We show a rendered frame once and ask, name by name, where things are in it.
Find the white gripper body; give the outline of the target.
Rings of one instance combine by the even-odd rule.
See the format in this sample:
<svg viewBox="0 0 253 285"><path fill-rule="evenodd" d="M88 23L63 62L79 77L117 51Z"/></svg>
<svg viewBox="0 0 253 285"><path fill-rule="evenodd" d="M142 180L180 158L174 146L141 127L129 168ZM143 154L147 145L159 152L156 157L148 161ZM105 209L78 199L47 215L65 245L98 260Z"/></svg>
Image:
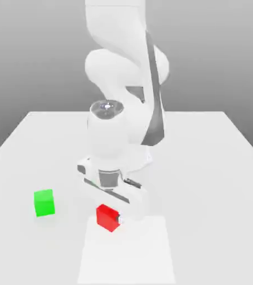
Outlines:
<svg viewBox="0 0 253 285"><path fill-rule="evenodd" d="M83 194L91 198L96 205L105 204L117 210L124 219L142 220L149 210L147 190L122 180L119 180L117 187L103 189L84 178Z"/></svg>

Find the small red cube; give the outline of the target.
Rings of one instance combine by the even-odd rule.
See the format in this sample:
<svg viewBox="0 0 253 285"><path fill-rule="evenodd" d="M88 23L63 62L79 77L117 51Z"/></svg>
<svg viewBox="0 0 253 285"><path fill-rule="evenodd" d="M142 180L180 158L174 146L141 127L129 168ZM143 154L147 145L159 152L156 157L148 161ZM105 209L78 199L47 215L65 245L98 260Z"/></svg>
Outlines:
<svg viewBox="0 0 253 285"><path fill-rule="evenodd" d="M96 209L97 224L110 232L113 232L120 226L119 217L120 214L117 210L105 204L101 204Z"/></svg>

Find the small green cube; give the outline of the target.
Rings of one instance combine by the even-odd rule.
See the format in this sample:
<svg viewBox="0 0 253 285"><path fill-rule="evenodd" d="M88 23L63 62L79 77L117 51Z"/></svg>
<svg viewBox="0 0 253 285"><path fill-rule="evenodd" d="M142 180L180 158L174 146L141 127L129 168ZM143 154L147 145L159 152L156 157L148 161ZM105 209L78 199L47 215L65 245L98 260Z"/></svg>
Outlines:
<svg viewBox="0 0 253 285"><path fill-rule="evenodd" d="M35 191L33 203L36 217L43 217L55 214L55 203L52 189Z"/></svg>

